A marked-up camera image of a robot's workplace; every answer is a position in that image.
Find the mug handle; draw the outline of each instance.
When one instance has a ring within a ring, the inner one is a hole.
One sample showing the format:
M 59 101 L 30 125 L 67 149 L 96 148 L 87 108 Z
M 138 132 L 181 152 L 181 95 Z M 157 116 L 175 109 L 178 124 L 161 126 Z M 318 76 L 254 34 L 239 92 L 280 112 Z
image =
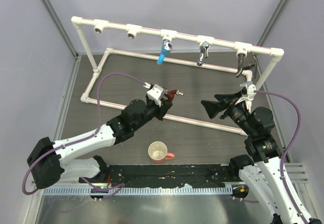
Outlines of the mug handle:
M 168 152 L 166 156 L 166 160 L 172 160 L 174 159 L 175 155 L 173 153 Z

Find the white wall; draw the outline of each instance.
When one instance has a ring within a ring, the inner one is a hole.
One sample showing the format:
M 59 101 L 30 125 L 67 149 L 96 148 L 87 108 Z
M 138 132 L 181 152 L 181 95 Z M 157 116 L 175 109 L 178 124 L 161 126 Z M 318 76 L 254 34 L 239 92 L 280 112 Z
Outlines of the white wall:
M 74 47 L 84 52 L 71 25 L 72 16 L 138 24 L 189 34 L 256 44 L 279 0 L 50 0 Z M 94 52 L 107 47 L 126 50 L 159 50 L 161 38 L 139 35 L 134 40 L 119 30 L 86 36 Z M 173 42 L 174 49 L 198 50 L 198 44 Z
M 285 50 L 266 84 L 269 91 L 288 96 L 300 108 L 302 125 L 291 156 L 302 162 L 312 185 L 317 214 L 324 220 L 324 101 L 323 42 L 324 0 L 290 0 L 270 36 L 267 47 Z M 268 58 L 261 57 L 262 66 Z M 297 116 L 294 109 L 280 99 L 273 98 L 286 142 L 295 129 Z
M 26 160 L 53 135 L 73 57 L 40 0 L 2 0 L 0 15 L 0 216 L 20 224 Z

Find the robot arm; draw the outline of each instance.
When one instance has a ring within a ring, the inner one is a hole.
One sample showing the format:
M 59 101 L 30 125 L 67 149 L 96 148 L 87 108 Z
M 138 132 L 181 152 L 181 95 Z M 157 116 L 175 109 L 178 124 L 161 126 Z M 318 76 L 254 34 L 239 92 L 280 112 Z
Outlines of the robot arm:
M 255 194 L 263 209 L 269 213 L 271 224 L 321 223 L 320 220 L 312 218 L 303 206 L 289 176 L 281 175 L 282 153 L 271 135 L 275 126 L 272 111 L 258 107 L 250 113 L 244 103 L 244 99 L 248 98 L 247 94 L 249 95 L 248 90 L 243 88 L 236 94 L 215 95 L 217 102 L 201 101 L 211 119 L 225 110 L 220 119 L 230 117 L 248 135 L 245 145 L 253 161 L 247 155 L 232 158 L 230 166 L 233 173 Z M 254 162 L 262 171 L 267 183 L 260 177 Z
M 63 140 L 51 142 L 48 137 L 41 139 L 27 159 L 31 166 L 44 153 L 63 146 L 39 161 L 31 173 L 38 189 L 45 189 L 58 180 L 75 177 L 87 177 L 100 181 L 106 177 L 107 165 L 99 156 L 87 160 L 75 159 L 85 153 L 99 148 L 112 146 L 128 140 L 134 132 L 153 118 L 163 120 L 172 107 L 175 95 L 183 95 L 178 90 L 168 91 L 159 85 L 145 83 L 149 89 L 146 93 L 146 103 L 135 99 L 130 102 L 121 114 L 109 120 L 97 130 Z M 79 143 L 65 146 L 70 142 Z

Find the mug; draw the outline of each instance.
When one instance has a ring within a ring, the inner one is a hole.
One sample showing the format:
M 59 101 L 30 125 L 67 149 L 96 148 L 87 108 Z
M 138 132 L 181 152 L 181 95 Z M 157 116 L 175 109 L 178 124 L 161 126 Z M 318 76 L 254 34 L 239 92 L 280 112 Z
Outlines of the mug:
M 148 147 L 148 155 L 155 163 L 162 163 L 165 160 L 172 160 L 175 157 L 173 153 L 168 152 L 166 144 L 161 141 L 153 142 Z

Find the blue tool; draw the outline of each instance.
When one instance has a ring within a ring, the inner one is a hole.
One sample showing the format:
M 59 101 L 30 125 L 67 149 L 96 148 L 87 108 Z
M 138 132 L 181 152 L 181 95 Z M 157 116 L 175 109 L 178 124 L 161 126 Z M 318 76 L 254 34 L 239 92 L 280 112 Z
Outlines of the blue tool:
M 157 64 L 162 64 L 165 56 L 172 51 L 172 44 L 168 40 L 163 40 L 160 56 L 157 60 Z

